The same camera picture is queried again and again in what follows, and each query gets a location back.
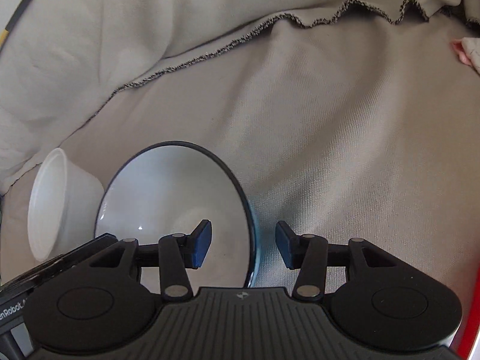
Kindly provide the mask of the blue enamel bowl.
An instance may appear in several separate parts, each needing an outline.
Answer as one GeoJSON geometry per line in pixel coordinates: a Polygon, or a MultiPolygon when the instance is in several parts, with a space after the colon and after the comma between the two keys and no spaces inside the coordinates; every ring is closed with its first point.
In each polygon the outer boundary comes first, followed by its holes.
{"type": "Polygon", "coordinates": [[[101,200],[95,236],[155,244],[211,222],[206,258],[188,272],[193,289],[250,287],[257,270],[256,226],[238,179],[214,153],[186,141],[151,145],[114,175],[101,200]]]}

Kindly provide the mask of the white plastic round bowl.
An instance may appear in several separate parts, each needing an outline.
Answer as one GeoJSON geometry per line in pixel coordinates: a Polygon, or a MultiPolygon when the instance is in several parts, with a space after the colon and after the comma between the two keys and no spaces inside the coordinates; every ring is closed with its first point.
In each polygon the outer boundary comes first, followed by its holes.
{"type": "Polygon", "coordinates": [[[65,254],[95,237],[104,194],[101,182],[52,150],[35,177],[28,204],[28,243],[39,263],[65,254]]]}

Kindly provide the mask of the beige sofa cover cloth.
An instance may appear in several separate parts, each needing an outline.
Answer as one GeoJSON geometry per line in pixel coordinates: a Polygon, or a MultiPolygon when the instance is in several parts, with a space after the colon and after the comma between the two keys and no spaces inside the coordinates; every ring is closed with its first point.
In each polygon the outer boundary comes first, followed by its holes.
{"type": "Polygon", "coordinates": [[[479,0],[32,0],[1,49],[1,278],[31,269],[29,195],[55,147],[107,184],[143,148],[220,157],[291,287],[275,223],[366,238],[469,306],[479,74],[452,49],[479,0]]]}

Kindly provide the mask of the pink patterned baby cloth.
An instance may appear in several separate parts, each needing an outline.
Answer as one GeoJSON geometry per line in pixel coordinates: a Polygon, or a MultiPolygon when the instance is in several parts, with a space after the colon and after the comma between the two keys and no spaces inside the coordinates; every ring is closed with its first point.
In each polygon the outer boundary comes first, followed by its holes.
{"type": "Polygon", "coordinates": [[[463,37],[450,42],[459,61],[480,74],[480,38],[463,37]]]}

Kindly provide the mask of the yellow black stick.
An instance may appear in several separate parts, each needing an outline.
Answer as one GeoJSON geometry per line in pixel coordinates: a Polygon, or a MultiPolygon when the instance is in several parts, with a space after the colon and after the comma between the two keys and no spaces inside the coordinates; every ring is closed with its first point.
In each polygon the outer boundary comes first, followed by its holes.
{"type": "Polygon", "coordinates": [[[1,32],[1,48],[4,47],[5,43],[7,42],[7,38],[11,35],[11,32],[13,31],[14,27],[20,20],[21,16],[24,14],[26,9],[28,8],[29,4],[32,2],[32,0],[21,0],[16,7],[16,10],[14,10],[11,18],[7,22],[7,25],[5,26],[4,30],[1,32]]]}

